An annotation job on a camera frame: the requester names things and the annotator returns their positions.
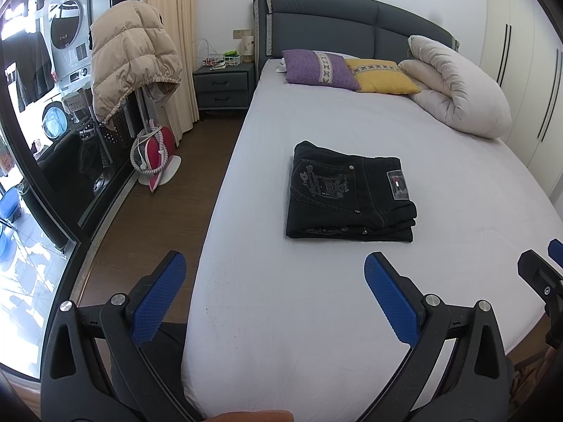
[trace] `wardrobe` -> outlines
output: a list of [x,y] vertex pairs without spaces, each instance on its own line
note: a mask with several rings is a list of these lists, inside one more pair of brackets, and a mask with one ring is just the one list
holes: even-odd
[[563,47],[536,0],[489,0],[481,69],[502,88],[502,138],[549,195],[563,172]]

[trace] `folded jeans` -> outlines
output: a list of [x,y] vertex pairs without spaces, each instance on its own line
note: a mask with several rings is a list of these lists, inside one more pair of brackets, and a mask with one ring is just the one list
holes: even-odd
[[287,236],[410,242],[416,216],[399,159],[295,147]]

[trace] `blue gripper pad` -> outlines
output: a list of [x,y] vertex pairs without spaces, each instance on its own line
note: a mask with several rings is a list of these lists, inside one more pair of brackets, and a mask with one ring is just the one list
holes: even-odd
[[365,259],[364,275],[399,341],[414,348],[420,337],[416,312],[375,255]]
[[154,338],[185,278],[186,259],[178,252],[133,313],[131,338],[137,346]]
[[558,239],[554,239],[547,246],[547,254],[561,267],[563,268],[563,243]]

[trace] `washing machine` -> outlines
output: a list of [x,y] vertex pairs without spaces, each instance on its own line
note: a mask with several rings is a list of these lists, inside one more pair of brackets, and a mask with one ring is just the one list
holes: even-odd
[[59,0],[50,5],[49,34],[57,86],[61,95],[90,87],[90,0]]

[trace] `yellow pillow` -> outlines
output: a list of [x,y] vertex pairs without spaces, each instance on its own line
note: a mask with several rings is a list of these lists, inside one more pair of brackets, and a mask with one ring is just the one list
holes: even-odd
[[358,92],[419,93],[420,89],[399,70],[395,62],[367,58],[347,58],[348,68],[360,84]]

